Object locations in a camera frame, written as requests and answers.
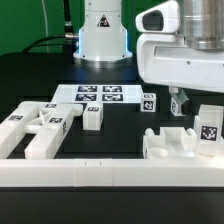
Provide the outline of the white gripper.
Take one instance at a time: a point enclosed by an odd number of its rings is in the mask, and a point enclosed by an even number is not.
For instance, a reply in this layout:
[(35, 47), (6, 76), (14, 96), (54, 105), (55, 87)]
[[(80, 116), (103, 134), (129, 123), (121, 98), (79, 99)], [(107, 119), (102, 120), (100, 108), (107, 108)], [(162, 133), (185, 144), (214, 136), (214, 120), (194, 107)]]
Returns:
[(175, 34), (142, 34), (137, 65), (145, 83), (171, 86), (169, 93), (182, 110), (189, 104), (183, 88), (224, 93), (224, 50), (188, 48)]

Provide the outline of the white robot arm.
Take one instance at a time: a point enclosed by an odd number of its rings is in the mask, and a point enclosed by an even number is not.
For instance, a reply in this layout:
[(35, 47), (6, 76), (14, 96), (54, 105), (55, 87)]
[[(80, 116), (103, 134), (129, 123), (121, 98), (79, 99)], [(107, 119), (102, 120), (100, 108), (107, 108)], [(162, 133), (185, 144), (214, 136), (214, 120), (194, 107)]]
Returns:
[[(132, 57), (121, 23), (121, 0), (84, 0), (77, 63), (107, 67)], [(224, 93), (224, 0), (167, 0), (136, 16), (137, 66), (141, 79), (181, 88)]]

